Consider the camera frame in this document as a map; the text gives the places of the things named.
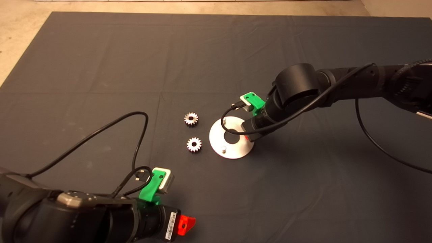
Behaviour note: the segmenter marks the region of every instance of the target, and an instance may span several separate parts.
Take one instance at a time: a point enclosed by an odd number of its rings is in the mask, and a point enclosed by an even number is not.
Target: spur gear
[[[197,137],[193,137],[187,141],[187,149],[191,153],[199,152],[201,149],[202,143],[201,140]]]
[[[184,123],[188,126],[188,127],[193,127],[196,126],[198,123],[198,115],[194,112],[190,112],[187,113],[184,116]]]

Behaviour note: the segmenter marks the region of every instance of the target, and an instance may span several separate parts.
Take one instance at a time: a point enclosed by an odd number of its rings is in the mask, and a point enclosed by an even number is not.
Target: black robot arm
[[[269,131],[254,133],[296,113],[325,90],[355,70],[334,68],[315,70],[310,64],[297,64],[284,69],[276,77],[260,112],[246,120],[242,127],[250,141]],[[315,102],[308,110],[331,106],[338,100],[384,97],[394,105],[423,116],[432,114],[432,65],[418,62],[409,65],[369,65],[349,76],[344,84]]]

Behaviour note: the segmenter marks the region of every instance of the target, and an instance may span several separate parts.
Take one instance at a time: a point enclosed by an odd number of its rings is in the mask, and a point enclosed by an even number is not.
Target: concrete floor
[[[406,10],[406,5],[409,5],[409,11]],[[0,0],[0,85],[52,11],[319,16],[370,16],[371,14],[373,16],[407,16],[409,13],[408,16],[430,16],[432,15],[431,9],[431,0],[363,0],[363,2],[361,0],[277,2]]]

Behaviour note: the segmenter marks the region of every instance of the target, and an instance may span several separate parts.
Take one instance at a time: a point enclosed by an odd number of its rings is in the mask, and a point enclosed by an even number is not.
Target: round metal disc
[[[225,126],[228,129],[243,131],[243,129],[241,128],[241,124],[243,122],[243,119],[235,116],[225,117]],[[248,154],[254,146],[254,143],[249,142],[249,140],[244,135],[240,135],[240,140],[235,144],[228,143],[225,140],[224,135],[225,130],[222,128],[219,119],[213,124],[212,128],[210,129],[210,144],[212,145],[213,150],[218,155],[227,159],[239,159]]]

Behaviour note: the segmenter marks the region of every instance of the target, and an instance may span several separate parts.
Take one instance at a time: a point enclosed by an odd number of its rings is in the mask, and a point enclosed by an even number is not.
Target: label sticker
[[[177,213],[172,212],[169,217],[168,228],[166,229],[165,239],[171,240],[172,230],[174,229],[175,218],[177,217]]]

